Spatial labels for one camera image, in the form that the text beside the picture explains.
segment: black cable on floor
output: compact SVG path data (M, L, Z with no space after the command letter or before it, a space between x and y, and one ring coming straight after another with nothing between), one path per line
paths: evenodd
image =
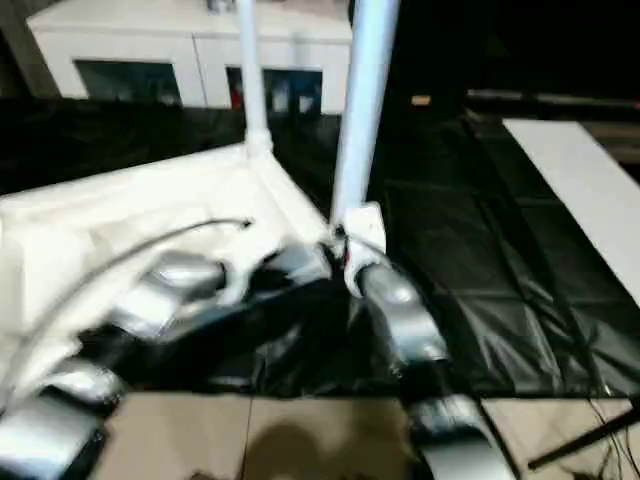
M591 406L591 410L593 410L593 412L596 414L596 417L598 417L600 425L604 425L606 421L596 407L595 402L593 400L589 400L589 405ZM609 442L610 445L612 445L615 449L616 457L618 458L618 480L622 480L622 446L618 442L618 437L616 437L615 433L609 435Z
M640 478L640 469L638 468L638 464L636 463L636 459L633 456L633 452L631 451L631 435L629 434L629 427L627 427L625 429L624 432L624 440L625 443L627 444L627 458L629 460L629 463L631 464L631 468L633 468L634 473L636 474L637 478Z

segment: white metal pole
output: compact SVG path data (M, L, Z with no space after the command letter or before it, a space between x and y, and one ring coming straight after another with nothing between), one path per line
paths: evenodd
M400 0L358 0L353 22L347 108L342 117L331 223L364 202Z
M242 48L242 89L247 119L246 144L249 153L271 150L267 126L264 82L258 56L254 0L237 0Z

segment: cabinet door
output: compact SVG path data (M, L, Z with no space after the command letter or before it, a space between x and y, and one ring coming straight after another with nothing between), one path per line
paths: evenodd
M64 97L206 105L191 37L34 33Z
M231 107L234 69L240 67L241 49L237 37L196 38L207 104ZM274 71L317 72L321 82L322 113L344 110L350 45L309 40L259 39L260 64L266 73Z

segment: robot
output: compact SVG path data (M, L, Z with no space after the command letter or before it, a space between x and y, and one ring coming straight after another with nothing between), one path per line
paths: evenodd
M224 260L193 253L158 257L100 326L79 335L80 351L0 417L0 478L87 478L109 438L105 422L130 386L162 363L159 351L204 331L219 342L233 341L216 332L245 324L256 310L266 312L266 321L277 318L292 302L336 282L366 308L397 381L410 418L411 476L515 478L481 410L460 393L446 342L418 288L374 246L348 236L290 244L263 258L248 278L234 278L231 269ZM228 290L242 293L233 303L218 304ZM255 347L250 338L245 350ZM210 347L216 348L215 340Z

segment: white frame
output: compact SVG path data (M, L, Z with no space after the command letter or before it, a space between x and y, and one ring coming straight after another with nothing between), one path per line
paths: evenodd
M191 36L38 31L36 41L63 97L88 98L75 60L168 63L183 105L206 106Z
M230 108L227 67L240 67L240 39L232 36L202 36L195 39L207 104ZM341 113L345 108L351 47L349 44L320 43L291 38L260 38L262 69L305 70L322 74L324 114Z

